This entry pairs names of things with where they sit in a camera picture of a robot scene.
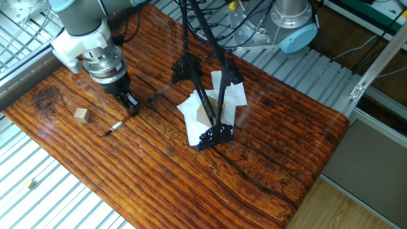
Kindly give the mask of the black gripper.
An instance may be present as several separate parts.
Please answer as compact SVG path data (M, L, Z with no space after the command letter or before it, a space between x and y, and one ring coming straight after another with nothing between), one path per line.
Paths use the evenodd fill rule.
M102 89L107 94L117 95L117 99L127 110L129 115L133 115L135 110L139 107L140 102L129 92L130 91L130 76L126 72L118 80L102 84Z

